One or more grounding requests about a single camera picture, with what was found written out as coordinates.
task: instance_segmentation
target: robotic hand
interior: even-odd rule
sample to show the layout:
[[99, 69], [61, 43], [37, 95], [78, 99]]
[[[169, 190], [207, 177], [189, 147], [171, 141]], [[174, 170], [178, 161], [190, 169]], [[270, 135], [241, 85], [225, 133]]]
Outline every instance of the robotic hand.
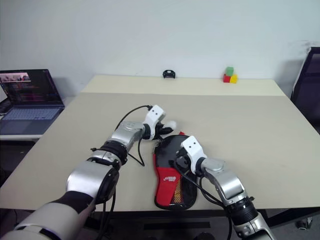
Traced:
[[215, 186], [227, 216], [233, 222], [237, 235], [243, 239], [275, 240], [262, 215], [257, 212], [239, 178], [219, 159], [205, 155], [194, 136], [181, 143], [177, 157], [187, 156], [190, 168], [198, 177], [205, 177]]
[[3, 240], [70, 240], [76, 238], [97, 204], [108, 201], [116, 190], [119, 169], [134, 142], [153, 140], [174, 129], [161, 120], [161, 107], [150, 107], [143, 123], [124, 121], [92, 156], [78, 165], [67, 179], [66, 193], [33, 212]]

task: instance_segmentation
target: yellow block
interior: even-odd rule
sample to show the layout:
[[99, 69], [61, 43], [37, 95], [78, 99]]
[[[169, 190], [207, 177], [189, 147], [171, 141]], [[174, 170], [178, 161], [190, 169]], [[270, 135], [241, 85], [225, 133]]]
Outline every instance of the yellow block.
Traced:
[[237, 74], [233, 74], [231, 77], [230, 77], [230, 83], [231, 84], [236, 84], [238, 81], [238, 76]]

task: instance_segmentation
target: laptop keyboard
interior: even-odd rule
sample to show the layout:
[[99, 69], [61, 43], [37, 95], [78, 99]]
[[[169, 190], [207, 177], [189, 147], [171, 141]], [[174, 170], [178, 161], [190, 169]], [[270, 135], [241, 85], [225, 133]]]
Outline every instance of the laptop keyboard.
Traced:
[[60, 108], [14, 108], [3, 120], [51, 120]]

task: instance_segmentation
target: white wall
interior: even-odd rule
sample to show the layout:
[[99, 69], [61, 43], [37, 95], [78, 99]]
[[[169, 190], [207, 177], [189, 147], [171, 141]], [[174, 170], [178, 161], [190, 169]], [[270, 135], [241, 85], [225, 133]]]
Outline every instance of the white wall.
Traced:
[[320, 0], [1, 0], [0, 68], [49, 68], [63, 96], [94, 74], [273, 78], [289, 94]]

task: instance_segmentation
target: green block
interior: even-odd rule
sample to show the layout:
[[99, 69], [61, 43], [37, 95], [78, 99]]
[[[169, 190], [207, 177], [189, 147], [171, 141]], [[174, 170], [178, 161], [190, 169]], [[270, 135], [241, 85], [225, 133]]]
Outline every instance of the green block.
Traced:
[[232, 66], [228, 66], [225, 69], [225, 75], [232, 77], [233, 74], [234, 74], [234, 68]]

